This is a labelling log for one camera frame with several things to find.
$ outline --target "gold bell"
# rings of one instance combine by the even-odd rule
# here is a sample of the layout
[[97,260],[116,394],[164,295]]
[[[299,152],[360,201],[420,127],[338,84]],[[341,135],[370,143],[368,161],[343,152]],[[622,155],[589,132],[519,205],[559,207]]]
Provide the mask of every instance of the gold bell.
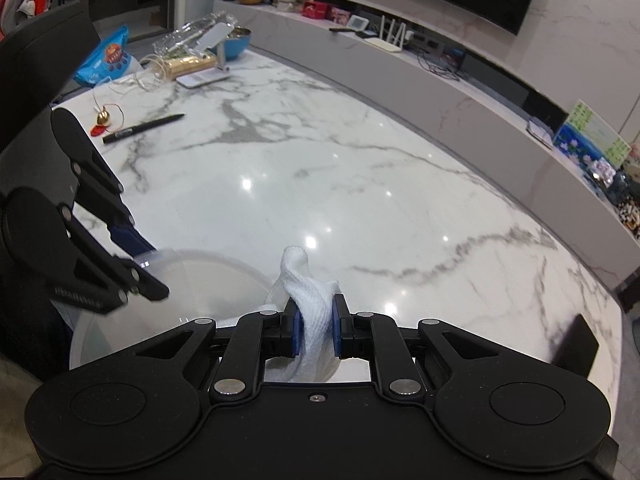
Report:
[[109,126],[111,124],[111,114],[107,111],[107,108],[102,107],[102,111],[98,114],[95,122],[98,126]]

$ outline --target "blue snack bag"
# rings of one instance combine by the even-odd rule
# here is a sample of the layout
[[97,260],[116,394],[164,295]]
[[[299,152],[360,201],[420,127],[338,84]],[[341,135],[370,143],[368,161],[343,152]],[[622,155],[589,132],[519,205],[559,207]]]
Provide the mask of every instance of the blue snack bag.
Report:
[[129,27],[123,25],[100,42],[82,63],[74,79],[79,85],[93,87],[99,82],[121,77],[129,68],[131,56],[124,47],[129,39]]

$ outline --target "blue bowl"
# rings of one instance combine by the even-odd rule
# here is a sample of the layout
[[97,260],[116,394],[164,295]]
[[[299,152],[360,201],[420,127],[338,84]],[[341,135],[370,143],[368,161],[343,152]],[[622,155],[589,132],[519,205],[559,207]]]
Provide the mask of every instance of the blue bowl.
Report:
[[[236,27],[225,41],[225,56],[231,61],[240,56],[249,46],[251,41],[251,31],[248,28]],[[214,54],[218,53],[218,48],[210,49]]]

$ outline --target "black pen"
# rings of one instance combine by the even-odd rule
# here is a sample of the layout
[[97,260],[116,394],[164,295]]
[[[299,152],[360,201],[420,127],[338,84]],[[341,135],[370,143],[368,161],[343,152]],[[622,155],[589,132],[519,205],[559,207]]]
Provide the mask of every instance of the black pen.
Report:
[[102,142],[104,142],[105,144],[111,144],[116,140],[127,139],[127,137],[132,137],[135,134],[146,132],[151,128],[162,126],[163,124],[173,123],[174,121],[177,121],[178,119],[181,119],[183,117],[184,114],[175,114],[168,117],[163,117],[161,119],[156,119],[155,121],[149,121],[148,123],[137,124],[136,126],[132,126],[130,128],[124,128],[123,130],[113,132],[112,134],[103,137]]

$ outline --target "clear plastic wrap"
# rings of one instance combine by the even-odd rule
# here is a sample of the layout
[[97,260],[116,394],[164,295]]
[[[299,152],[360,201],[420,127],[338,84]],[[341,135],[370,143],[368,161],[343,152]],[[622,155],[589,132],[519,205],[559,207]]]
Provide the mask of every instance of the clear plastic wrap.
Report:
[[191,56],[198,40],[217,23],[230,23],[235,27],[238,20],[228,12],[212,12],[204,18],[183,25],[156,41],[154,51],[158,56],[164,58]]

